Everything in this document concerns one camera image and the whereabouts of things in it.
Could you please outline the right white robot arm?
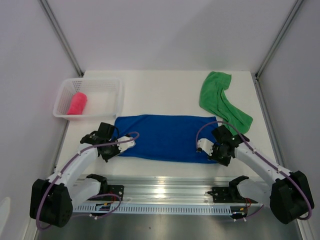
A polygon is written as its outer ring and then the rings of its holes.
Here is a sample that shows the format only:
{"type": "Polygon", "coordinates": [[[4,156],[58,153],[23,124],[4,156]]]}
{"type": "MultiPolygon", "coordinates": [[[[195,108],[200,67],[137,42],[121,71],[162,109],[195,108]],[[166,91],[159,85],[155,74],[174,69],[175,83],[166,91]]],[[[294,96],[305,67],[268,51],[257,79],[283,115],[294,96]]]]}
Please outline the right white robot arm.
{"type": "Polygon", "coordinates": [[[249,177],[241,177],[228,189],[232,201],[249,198],[262,203],[283,224],[296,219],[305,221],[312,216],[315,204],[303,172],[293,172],[273,162],[251,146],[246,136],[241,133],[233,135],[224,125],[214,129],[212,135],[215,142],[206,138],[197,141],[197,147],[210,160],[227,167],[231,159],[238,159],[264,180],[264,183],[259,183],[249,177]]]}

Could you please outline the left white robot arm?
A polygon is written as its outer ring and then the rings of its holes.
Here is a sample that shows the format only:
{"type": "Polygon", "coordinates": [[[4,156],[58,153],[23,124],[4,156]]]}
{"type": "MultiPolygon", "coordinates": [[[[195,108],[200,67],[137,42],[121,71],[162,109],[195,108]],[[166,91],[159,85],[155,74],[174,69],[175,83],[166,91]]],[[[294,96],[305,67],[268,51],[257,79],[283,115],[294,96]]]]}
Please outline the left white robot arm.
{"type": "Polygon", "coordinates": [[[90,174],[85,181],[75,185],[84,170],[98,157],[105,161],[119,154],[117,138],[119,129],[102,122],[99,128],[86,134],[76,154],[47,179],[37,179],[31,188],[29,216],[39,230],[51,226],[64,227],[74,208],[91,197],[103,200],[108,196],[108,181],[105,177],[90,174]]]}

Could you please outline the blue towel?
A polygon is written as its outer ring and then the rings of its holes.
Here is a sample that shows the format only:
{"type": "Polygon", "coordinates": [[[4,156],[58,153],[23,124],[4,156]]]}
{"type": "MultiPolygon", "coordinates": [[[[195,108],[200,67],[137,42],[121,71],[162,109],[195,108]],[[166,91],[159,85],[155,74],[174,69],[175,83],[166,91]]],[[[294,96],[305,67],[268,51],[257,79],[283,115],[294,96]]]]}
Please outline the blue towel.
{"type": "Polygon", "coordinates": [[[215,142],[212,131],[218,127],[216,117],[189,115],[119,116],[114,125],[122,137],[138,132],[135,146],[125,150],[122,157],[147,160],[214,164],[205,152],[198,152],[196,140],[208,139],[215,142]]]}

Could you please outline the red towel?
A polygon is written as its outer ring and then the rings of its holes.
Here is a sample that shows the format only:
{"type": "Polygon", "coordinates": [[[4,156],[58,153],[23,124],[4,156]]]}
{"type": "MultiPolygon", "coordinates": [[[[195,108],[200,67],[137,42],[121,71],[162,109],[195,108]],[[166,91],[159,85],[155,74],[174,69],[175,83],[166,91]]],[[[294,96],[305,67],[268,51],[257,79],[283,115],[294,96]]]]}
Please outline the red towel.
{"type": "Polygon", "coordinates": [[[82,115],[87,104],[87,96],[82,92],[77,92],[70,101],[67,115],[82,115]]]}

